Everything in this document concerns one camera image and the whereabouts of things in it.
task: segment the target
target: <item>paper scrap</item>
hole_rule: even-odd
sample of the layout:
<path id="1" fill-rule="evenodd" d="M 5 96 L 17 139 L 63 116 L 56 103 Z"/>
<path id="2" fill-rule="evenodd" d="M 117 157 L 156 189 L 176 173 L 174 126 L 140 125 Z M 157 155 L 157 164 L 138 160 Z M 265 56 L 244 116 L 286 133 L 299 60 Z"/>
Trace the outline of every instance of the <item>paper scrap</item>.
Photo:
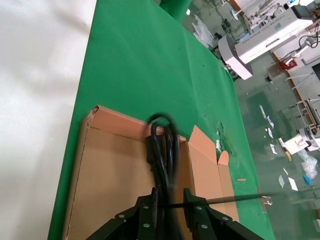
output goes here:
<path id="1" fill-rule="evenodd" d="M 215 142 L 215 148 L 218 149 L 219 152 L 221 153 L 221 144 L 219 139 Z"/>
<path id="2" fill-rule="evenodd" d="M 266 119 L 268 120 L 269 124 L 271 125 L 271 127 L 272 127 L 272 129 L 273 129 L 274 126 L 275 126 L 275 124 L 271 121 L 271 119 L 270 119 L 269 116 L 268 116 Z"/>
<path id="3" fill-rule="evenodd" d="M 296 181 L 291 177 L 288 177 L 292 190 L 298 191 Z"/>
<path id="4" fill-rule="evenodd" d="M 279 143 L 280 143 L 281 147 L 285 148 L 286 145 L 285 145 L 284 141 L 282 140 L 282 138 L 279 137 L 278 140 L 279 140 Z"/>
<path id="5" fill-rule="evenodd" d="M 284 179 L 282 178 L 282 175 L 280 175 L 280 177 L 279 177 L 279 183 L 280 183 L 281 187 L 284 188 L 285 181 L 284 181 Z"/>
<path id="6" fill-rule="evenodd" d="M 319 233 L 320 232 L 320 219 L 313 220 L 313 224 L 314 224 L 315 230 Z"/>
<path id="7" fill-rule="evenodd" d="M 284 143 L 286 150 L 291 154 L 295 154 L 302 149 L 307 148 L 309 145 L 306 140 L 300 135 L 297 134 L 293 138 L 289 139 Z"/>
<path id="8" fill-rule="evenodd" d="M 285 151 L 285 154 L 287 155 L 289 162 L 292 162 L 292 158 L 291 158 L 290 153 L 288 151 Z"/>
<path id="9" fill-rule="evenodd" d="M 287 175 L 289 175 L 288 172 L 287 172 L 287 170 L 286 170 L 285 168 L 283 168 L 283 171 L 284 171 Z"/>
<path id="10" fill-rule="evenodd" d="M 271 131 L 271 129 L 268 127 L 268 135 L 270 136 L 270 138 L 274 138 L 274 136 L 272 135 L 272 131 Z"/>
<path id="11" fill-rule="evenodd" d="M 275 145 L 270 143 L 271 150 L 274 154 L 278 154 Z"/>
<path id="12" fill-rule="evenodd" d="M 266 114 L 265 114 L 265 110 L 264 110 L 264 108 L 263 108 L 261 105 L 259 105 L 259 106 L 260 106 L 261 113 L 262 113 L 262 115 L 263 115 L 264 119 L 267 119 L 267 116 L 266 116 Z"/>

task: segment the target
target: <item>open cardboard box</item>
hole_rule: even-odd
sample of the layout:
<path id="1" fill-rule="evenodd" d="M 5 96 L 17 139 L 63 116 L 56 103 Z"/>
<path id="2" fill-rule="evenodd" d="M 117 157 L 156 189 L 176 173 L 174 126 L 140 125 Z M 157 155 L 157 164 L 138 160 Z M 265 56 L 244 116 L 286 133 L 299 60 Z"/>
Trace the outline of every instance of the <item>open cardboard box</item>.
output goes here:
<path id="1" fill-rule="evenodd" d="M 133 207 L 139 196 L 149 195 L 154 179 L 147 163 L 145 123 L 97 105 L 82 120 L 63 239 L 85 240 L 119 212 Z M 234 195 L 229 155 L 217 162 L 215 144 L 194 127 L 187 142 L 180 138 L 175 202 L 183 202 L 184 188 L 206 199 Z M 239 221 L 235 202 L 211 205 Z M 186 239 L 192 239 L 182 208 L 177 219 Z"/>

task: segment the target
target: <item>laser engraving machine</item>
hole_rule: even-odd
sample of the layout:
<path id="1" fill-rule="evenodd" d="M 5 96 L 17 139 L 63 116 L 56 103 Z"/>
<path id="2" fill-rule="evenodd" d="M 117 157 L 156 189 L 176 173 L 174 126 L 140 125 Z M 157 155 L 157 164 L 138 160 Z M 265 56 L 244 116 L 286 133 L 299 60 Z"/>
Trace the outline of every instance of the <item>laser engraving machine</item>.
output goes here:
<path id="1" fill-rule="evenodd" d="M 250 62 L 313 23 L 306 6 L 295 5 L 239 43 L 224 36 L 218 41 L 221 58 L 243 80 L 253 75 Z"/>

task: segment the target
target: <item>workbench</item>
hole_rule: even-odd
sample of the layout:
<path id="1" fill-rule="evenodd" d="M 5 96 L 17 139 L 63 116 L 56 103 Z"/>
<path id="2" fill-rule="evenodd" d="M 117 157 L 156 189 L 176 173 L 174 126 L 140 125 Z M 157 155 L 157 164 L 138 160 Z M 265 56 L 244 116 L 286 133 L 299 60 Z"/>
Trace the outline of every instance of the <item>workbench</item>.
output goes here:
<path id="1" fill-rule="evenodd" d="M 220 139 L 229 152 L 235 195 L 257 193 L 258 179 L 234 83 L 221 61 L 152 0 L 98 0 L 49 240 L 61 237 L 80 122 L 96 104 L 143 121 L 166 112 L 187 139 L 197 125 L 213 141 Z M 259 199 L 238 202 L 237 209 L 244 226 L 266 240 L 274 239 Z"/>

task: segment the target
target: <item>white paper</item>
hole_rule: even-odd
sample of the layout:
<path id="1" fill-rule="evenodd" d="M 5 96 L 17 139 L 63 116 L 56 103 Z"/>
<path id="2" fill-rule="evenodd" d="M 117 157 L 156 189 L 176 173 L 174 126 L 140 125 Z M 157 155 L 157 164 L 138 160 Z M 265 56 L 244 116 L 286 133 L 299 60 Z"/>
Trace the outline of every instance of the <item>white paper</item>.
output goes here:
<path id="1" fill-rule="evenodd" d="M 286 145 L 285 145 L 284 141 L 282 140 L 282 138 L 279 137 L 278 140 L 279 140 L 279 143 L 280 143 L 281 147 L 285 148 Z"/>
<path id="2" fill-rule="evenodd" d="M 274 154 L 278 154 L 275 145 L 270 143 L 271 150 Z"/>
<path id="3" fill-rule="evenodd" d="M 270 119 L 269 116 L 268 116 L 266 119 L 268 120 L 269 124 L 271 125 L 271 127 L 272 127 L 272 129 L 273 129 L 274 126 L 275 126 L 275 124 L 271 121 L 271 119 Z"/>
<path id="4" fill-rule="evenodd" d="M 261 105 L 259 105 L 259 106 L 260 106 L 261 113 L 262 113 L 262 115 L 263 115 L 264 119 L 267 119 L 267 116 L 266 116 L 266 114 L 265 114 L 265 110 L 264 110 L 264 108 L 263 108 Z"/>
<path id="5" fill-rule="evenodd" d="M 284 181 L 284 179 L 282 178 L 281 175 L 280 175 L 280 177 L 279 177 L 279 183 L 280 183 L 281 187 L 284 188 L 285 181 Z"/>
<path id="6" fill-rule="evenodd" d="M 288 177 L 292 190 L 298 191 L 296 181 L 291 177 Z"/>
<path id="7" fill-rule="evenodd" d="M 268 135 L 270 136 L 270 138 L 274 138 L 274 136 L 272 135 L 272 131 L 271 131 L 271 129 L 268 127 Z"/>
<path id="8" fill-rule="evenodd" d="M 289 139 L 284 143 L 285 148 L 287 151 L 293 155 L 297 152 L 299 152 L 302 149 L 307 148 L 309 145 L 308 143 L 304 140 L 304 138 L 300 135 L 297 134 L 295 137 Z"/>
<path id="9" fill-rule="evenodd" d="M 221 144 L 219 139 L 215 142 L 215 148 L 218 149 L 219 152 L 221 153 Z"/>

